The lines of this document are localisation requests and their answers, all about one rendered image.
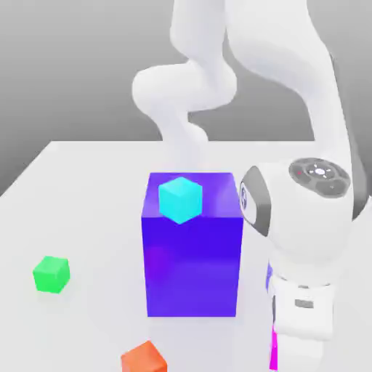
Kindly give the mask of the small orange cube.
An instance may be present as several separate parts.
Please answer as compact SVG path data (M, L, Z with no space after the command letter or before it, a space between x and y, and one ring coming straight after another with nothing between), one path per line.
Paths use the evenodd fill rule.
M122 372L168 372L167 362L148 340L121 356Z

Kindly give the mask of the large purple box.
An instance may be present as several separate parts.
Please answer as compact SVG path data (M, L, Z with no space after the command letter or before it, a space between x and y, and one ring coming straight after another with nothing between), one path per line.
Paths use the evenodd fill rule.
M203 188L199 216L179 225L159 211L158 188L178 173L149 175L142 209L147 314L236 314L243 215L231 173L184 173Z

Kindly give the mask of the small magenta cube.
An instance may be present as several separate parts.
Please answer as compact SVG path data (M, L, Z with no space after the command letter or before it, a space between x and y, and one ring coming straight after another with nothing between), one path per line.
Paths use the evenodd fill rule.
M270 353L270 370L278 370L278 341L275 329L272 328L271 353Z

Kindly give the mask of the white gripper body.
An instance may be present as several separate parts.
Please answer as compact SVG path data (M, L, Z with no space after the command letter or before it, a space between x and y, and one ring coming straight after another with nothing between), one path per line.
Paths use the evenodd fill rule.
M323 342L278 334L278 372L318 372Z

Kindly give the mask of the small green cube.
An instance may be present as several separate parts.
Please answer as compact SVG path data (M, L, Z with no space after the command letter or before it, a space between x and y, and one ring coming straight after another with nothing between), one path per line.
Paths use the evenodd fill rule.
M45 256L33 269L36 289L59 294L70 280L70 267L66 258Z

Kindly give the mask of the small cyan cube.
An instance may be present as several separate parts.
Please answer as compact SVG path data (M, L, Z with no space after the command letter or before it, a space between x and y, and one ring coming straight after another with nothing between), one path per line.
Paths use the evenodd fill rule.
M181 225L202 214L203 187L184 177L158 186L159 213Z

